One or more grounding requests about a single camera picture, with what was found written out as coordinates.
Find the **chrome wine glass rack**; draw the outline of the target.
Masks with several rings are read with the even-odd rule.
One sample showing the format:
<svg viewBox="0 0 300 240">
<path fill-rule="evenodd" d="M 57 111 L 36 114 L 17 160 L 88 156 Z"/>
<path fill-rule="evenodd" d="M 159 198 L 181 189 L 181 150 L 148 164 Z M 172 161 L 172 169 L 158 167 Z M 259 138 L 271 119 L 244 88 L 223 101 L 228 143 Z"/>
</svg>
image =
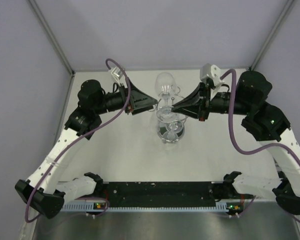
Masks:
<svg viewBox="0 0 300 240">
<path fill-rule="evenodd" d="M 185 121 L 178 113 L 173 112 L 176 89 L 172 85 L 160 87 L 160 98 L 155 112 L 157 124 L 156 132 L 164 144 L 176 144 L 185 134 Z"/>
</svg>

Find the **clear wine glass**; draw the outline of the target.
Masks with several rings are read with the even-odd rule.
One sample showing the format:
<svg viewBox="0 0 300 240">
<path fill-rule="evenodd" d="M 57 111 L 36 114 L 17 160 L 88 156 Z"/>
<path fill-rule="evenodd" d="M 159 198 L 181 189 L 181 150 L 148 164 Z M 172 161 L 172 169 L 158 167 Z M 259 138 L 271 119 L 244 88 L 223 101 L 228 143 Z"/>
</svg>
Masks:
<svg viewBox="0 0 300 240">
<path fill-rule="evenodd" d="M 160 102 L 156 116 L 160 122 L 171 123 L 176 121 L 177 114 L 172 112 L 172 98 L 175 97 L 177 84 L 172 74 L 169 72 L 161 72 L 155 81 L 155 92 Z"/>
<path fill-rule="evenodd" d="M 170 123 L 157 122 L 156 132 L 164 144 L 176 144 L 185 133 L 185 126 L 181 120 Z"/>
</svg>

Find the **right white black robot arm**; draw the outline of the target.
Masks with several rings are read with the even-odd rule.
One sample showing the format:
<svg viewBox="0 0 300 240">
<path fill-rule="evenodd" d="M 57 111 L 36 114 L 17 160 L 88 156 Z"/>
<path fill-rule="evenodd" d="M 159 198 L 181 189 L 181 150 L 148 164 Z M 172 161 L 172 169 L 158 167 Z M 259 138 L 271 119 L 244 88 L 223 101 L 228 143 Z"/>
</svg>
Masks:
<svg viewBox="0 0 300 240">
<path fill-rule="evenodd" d="M 243 155 L 268 151 L 281 170 L 281 177 L 253 177 L 240 171 L 224 176 L 221 184 L 213 190 L 218 199 L 251 195 L 275 201 L 287 213 L 300 215 L 300 145 L 291 124 L 282 110 L 267 102 L 272 84 L 260 72 L 248 70 L 240 76 L 229 69 L 231 89 L 218 92 L 211 79 L 203 79 L 196 89 L 172 106 L 174 113 L 205 121 L 210 113 L 228 116 L 228 131 L 234 148 Z M 233 116 L 242 115 L 241 125 L 259 143 L 259 148 L 243 150 L 235 139 Z"/>
</svg>

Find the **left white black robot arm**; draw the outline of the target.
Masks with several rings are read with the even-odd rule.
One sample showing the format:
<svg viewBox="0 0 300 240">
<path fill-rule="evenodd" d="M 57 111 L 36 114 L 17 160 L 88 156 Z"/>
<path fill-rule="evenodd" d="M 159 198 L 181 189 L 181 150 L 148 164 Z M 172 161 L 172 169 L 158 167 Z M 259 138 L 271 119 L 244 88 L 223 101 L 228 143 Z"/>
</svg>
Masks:
<svg viewBox="0 0 300 240">
<path fill-rule="evenodd" d="M 114 111 L 136 115 L 152 110 L 158 103 L 132 82 L 114 83 L 112 92 L 105 92 L 95 79 L 86 80 L 77 97 L 77 108 L 70 114 L 52 150 L 33 174 L 15 184 L 26 209 L 34 209 L 47 219 L 54 218 L 71 201 L 87 195 L 96 199 L 103 194 L 103 179 L 95 173 L 87 172 L 61 182 L 64 171 L 77 151 L 91 139 L 94 130 L 109 125 L 109 122 L 102 123 L 100 116 Z"/>
</svg>

